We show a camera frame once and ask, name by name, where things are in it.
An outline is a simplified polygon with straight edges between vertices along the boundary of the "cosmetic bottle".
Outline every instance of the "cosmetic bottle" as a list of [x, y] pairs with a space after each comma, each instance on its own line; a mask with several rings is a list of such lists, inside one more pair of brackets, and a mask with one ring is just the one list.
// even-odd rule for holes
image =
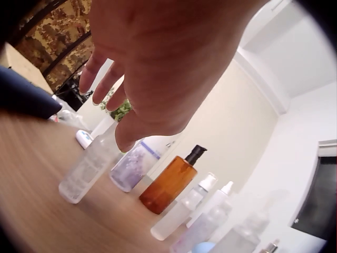
[[276, 201], [288, 195], [286, 190], [269, 193], [260, 211], [252, 212], [242, 224], [234, 226], [210, 251], [210, 253], [253, 253], [260, 243], [260, 236], [269, 224], [269, 209]]
[[273, 243], [268, 244], [268, 246], [259, 253], [274, 253], [277, 250], [279, 243], [280, 240], [276, 239]]
[[231, 210], [231, 204], [228, 200], [224, 200], [207, 213], [201, 213], [190, 228], [170, 247], [170, 253], [187, 253], [195, 245], [208, 241], [215, 230], [227, 221]]
[[189, 215], [197, 208], [207, 193], [214, 187], [218, 179], [208, 173], [207, 177], [195, 186], [184, 198], [151, 228], [151, 234], [163, 241], [172, 234]]
[[196, 176], [193, 165], [206, 150], [196, 145], [186, 159], [176, 156], [140, 195], [143, 205], [151, 212], [161, 214]]
[[136, 144], [110, 171], [110, 179], [124, 192], [130, 192], [178, 138], [149, 136]]
[[191, 215], [192, 219], [186, 224], [186, 227], [189, 228], [202, 213], [204, 214], [208, 213], [214, 206], [227, 200], [232, 185], [233, 182], [230, 181], [221, 190], [217, 190], [203, 206], [200, 206], [195, 212], [192, 213]]
[[115, 141], [116, 125], [92, 141], [59, 184], [59, 193], [68, 202], [77, 204], [99, 177], [123, 157]]

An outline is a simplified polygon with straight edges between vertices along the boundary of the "dark blue object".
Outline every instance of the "dark blue object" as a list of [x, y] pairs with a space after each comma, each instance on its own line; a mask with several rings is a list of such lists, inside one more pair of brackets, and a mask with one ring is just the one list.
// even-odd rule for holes
[[43, 89], [0, 66], [0, 108], [48, 119], [62, 106]]

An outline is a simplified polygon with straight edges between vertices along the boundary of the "wooden table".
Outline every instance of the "wooden table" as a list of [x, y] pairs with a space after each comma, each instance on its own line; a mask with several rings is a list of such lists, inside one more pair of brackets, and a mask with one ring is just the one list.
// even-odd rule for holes
[[160, 219], [103, 175], [77, 205], [58, 184], [83, 152], [76, 129], [0, 111], [0, 220], [14, 244], [37, 253], [164, 253], [150, 228]]

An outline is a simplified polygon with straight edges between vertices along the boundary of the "brown pump bottle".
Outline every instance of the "brown pump bottle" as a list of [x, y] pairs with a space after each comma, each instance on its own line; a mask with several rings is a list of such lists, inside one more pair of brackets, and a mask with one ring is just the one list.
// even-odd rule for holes
[[196, 145], [186, 159], [176, 156], [140, 195], [143, 205], [151, 212], [161, 214], [196, 176], [193, 165], [206, 150]]

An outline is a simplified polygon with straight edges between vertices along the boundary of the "frosted glass bottle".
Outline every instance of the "frosted glass bottle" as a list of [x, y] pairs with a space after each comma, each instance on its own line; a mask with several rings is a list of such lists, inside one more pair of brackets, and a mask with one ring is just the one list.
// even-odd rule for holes
[[124, 192], [130, 192], [178, 138], [149, 136], [135, 145], [110, 171], [110, 179]]
[[163, 241], [183, 224], [199, 203], [213, 188], [218, 179], [208, 173], [207, 177], [195, 186], [184, 198], [151, 228], [151, 234], [157, 240]]
[[214, 206], [208, 213], [202, 213], [170, 247], [170, 253], [187, 253], [199, 243], [208, 241], [215, 230], [227, 221], [231, 204], [225, 200]]
[[268, 224], [266, 213], [251, 213], [242, 224], [233, 227], [209, 253], [253, 253]]
[[59, 184], [59, 193], [68, 202], [80, 202], [99, 177], [123, 157], [115, 141], [116, 125], [92, 141]]
[[191, 220], [186, 224], [186, 227], [189, 228], [202, 213], [208, 213], [213, 207], [227, 200], [232, 185], [233, 181], [229, 181], [228, 184], [226, 184], [221, 190], [217, 190], [213, 194], [213, 196], [204, 204], [204, 206], [201, 206], [197, 210], [195, 210], [195, 212], [193, 212], [191, 215]]

